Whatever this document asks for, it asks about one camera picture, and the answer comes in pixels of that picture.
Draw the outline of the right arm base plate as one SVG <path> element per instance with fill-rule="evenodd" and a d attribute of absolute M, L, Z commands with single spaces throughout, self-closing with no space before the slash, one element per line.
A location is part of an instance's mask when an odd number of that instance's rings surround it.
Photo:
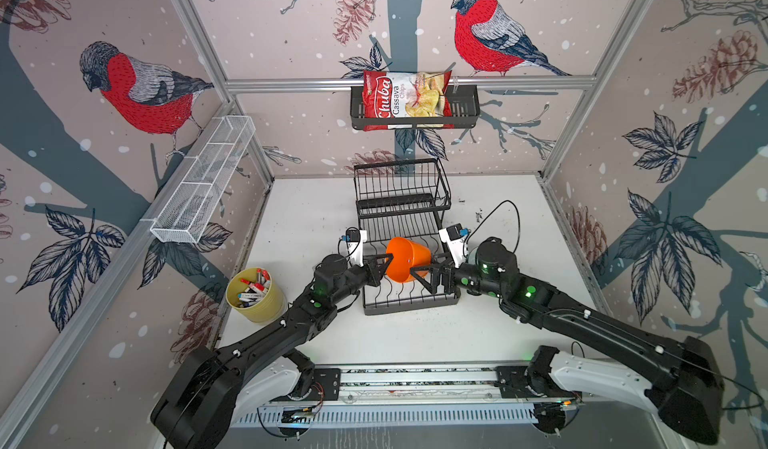
<path fill-rule="evenodd" d="M 497 366 L 494 386 L 503 399 L 556 398 L 576 399 L 578 393 L 558 386 L 548 373 L 537 372 L 528 366 Z"/>

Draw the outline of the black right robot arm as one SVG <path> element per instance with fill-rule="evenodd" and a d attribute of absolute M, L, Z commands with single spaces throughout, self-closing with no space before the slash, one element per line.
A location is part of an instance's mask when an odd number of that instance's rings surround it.
<path fill-rule="evenodd" d="M 548 349 L 545 382 L 646 409 L 693 442 L 718 443 L 724 383 L 705 342 L 658 336 L 589 308 L 522 273 L 516 255 L 496 237 L 480 244 L 472 263 L 410 262 L 407 267 L 427 289 L 442 285 L 448 291 L 494 295 L 500 310 L 520 323 L 562 334 L 610 359 L 591 369 Z"/>

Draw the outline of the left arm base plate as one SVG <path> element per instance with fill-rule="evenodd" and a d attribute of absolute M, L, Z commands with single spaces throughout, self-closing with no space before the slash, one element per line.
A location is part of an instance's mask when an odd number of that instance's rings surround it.
<path fill-rule="evenodd" d="M 270 400 L 270 403 L 317 403 L 323 400 L 337 401 L 341 388 L 341 370 L 335 367 L 315 367 L 303 371 L 297 384 L 287 395 Z"/>

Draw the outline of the orange plastic bowl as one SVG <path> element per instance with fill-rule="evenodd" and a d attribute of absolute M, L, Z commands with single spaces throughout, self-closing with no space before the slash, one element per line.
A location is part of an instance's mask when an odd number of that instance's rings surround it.
<path fill-rule="evenodd" d="M 414 279 L 410 270 L 415 267 L 428 266 L 432 253 L 426 246 L 410 239 L 395 237 L 387 245 L 386 253 L 394 256 L 386 270 L 387 277 L 393 282 L 407 283 Z"/>

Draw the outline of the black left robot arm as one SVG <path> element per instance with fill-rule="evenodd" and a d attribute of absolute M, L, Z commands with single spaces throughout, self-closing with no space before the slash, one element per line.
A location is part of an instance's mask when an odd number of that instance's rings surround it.
<path fill-rule="evenodd" d="M 224 438 L 236 399 L 259 372 L 312 340 L 338 315 L 337 304 L 366 286 L 378 286 L 394 256 L 363 258 L 361 266 L 326 256 L 311 282 L 284 315 L 221 349 L 194 349 L 150 414 L 150 422 L 174 448 L 214 448 Z"/>

